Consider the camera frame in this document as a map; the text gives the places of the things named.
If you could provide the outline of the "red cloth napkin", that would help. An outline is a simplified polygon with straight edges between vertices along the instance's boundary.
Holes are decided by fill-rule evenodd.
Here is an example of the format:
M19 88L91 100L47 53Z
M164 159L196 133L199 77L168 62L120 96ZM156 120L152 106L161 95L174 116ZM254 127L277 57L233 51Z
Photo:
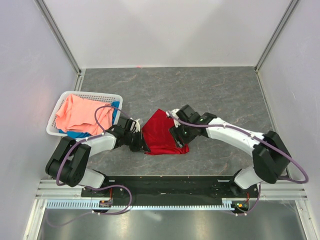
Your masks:
M174 127L174 121L166 113L158 109L142 127L145 143L148 147L147 155L184 155L190 149L188 145L177 147L169 129Z

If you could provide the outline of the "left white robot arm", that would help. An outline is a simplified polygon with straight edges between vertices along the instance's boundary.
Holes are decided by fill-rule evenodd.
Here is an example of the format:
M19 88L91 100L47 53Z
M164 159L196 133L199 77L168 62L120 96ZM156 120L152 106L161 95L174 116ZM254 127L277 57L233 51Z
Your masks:
M109 193L110 185L103 173L87 168L89 158L123 145L132 152L150 150L138 119L120 116L117 124L99 135L82 139L63 137L50 157L45 172L56 180L58 186L91 187L95 194L104 197Z

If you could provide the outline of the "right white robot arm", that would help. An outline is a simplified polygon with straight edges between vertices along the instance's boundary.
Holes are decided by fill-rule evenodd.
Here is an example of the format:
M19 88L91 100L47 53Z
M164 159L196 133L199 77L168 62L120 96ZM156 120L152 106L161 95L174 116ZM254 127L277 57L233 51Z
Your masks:
M167 111L166 115L173 119L169 131L179 147L202 136L227 143L252 157L252 165L238 170L229 182L229 191L235 197L262 182L275 184L290 162L286 146L274 131L246 130L209 112L200 115L189 105Z

